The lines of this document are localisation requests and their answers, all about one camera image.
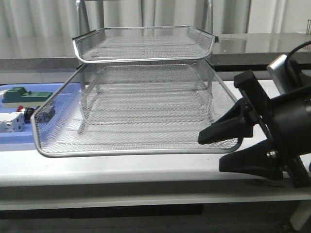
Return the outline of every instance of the wire mesh tray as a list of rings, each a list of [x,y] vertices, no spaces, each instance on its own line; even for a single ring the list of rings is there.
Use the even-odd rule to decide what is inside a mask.
[[[208,57],[215,36],[190,26],[102,28],[73,39],[84,63],[184,60]]]
[[[241,141],[197,137],[234,102],[204,60],[83,65],[32,116],[35,144],[49,157],[230,152]]]

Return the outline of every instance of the white curtain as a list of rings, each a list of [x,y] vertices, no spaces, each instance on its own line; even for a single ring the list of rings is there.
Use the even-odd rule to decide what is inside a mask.
[[[191,25],[201,28],[204,0],[86,1],[91,29]],[[311,0],[214,0],[214,33],[304,31]],[[0,0],[0,37],[78,35],[75,0]]]

